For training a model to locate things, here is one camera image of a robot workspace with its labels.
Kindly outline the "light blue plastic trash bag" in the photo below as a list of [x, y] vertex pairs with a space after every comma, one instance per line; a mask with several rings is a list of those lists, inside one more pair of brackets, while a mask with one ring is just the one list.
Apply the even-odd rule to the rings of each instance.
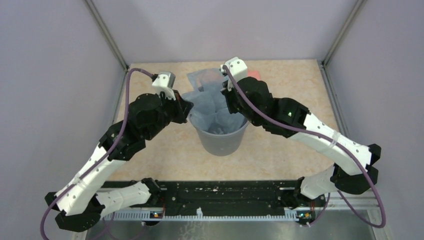
[[207, 68], [187, 74], [193, 91], [182, 98], [193, 103], [189, 113], [192, 125], [210, 134], [225, 135], [239, 130], [247, 121], [240, 113], [230, 113], [221, 89], [228, 80], [218, 68]]

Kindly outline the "grey plastic trash bin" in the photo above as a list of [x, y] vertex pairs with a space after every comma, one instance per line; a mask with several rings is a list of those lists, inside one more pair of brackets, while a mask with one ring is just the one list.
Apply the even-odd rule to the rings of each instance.
[[242, 143], [249, 122], [245, 118], [240, 127], [228, 134], [214, 134], [204, 131], [197, 126], [197, 135], [203, 148], [210, 154], [218, 157], [228, 156], [234, 153]]

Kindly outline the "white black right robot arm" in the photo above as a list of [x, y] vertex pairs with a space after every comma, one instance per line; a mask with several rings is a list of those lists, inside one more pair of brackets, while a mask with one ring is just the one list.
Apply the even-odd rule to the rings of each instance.
[[355, 143], [324, 124], [300, 102], [288, 97], [273, 97], [264, 81], [254, 77], [238, 81], [238, 86], [257, 109], [269, 118], [293, 127], [294, 130], [282, 128], [255, 112], [236, 88], [228, 90], [230, 83], [231, 80], [225, 80], [221, 89], [230, 113], [240, 113], [252, 125], [262, 127], [271, 134], [303, 143], [334, 162], [322, 172], [299, 179], [299, 185], [293, 192], [293, 200], [297, 205], [307, 206], [318, 196], [335, 191], [353, 195], [367, 191], [370, 185], [351, 155], [357, 158], [372, 183], [378, 182], [379, 171], [373, 165], [381, 157], [379, 145]]

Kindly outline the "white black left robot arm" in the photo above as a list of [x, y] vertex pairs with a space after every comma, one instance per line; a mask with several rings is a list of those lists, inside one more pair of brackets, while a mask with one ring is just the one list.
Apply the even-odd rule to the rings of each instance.
[[144, 93], [135, 101], [126, 99], [124, 119], [109, 127], [67, 187], [45, 196], [47, 204], [58, 211], [57, 226], [83, 232], [118, 210], [143, 204], [156, 206], [161, 188], [152, 178], [107, 192], [100, 192], [100, 188], [112, 173], [146, 147], [146, 141], [170, 123], [185, 124], [193, 106], [178, 91], [172, 98], [164, 93]]

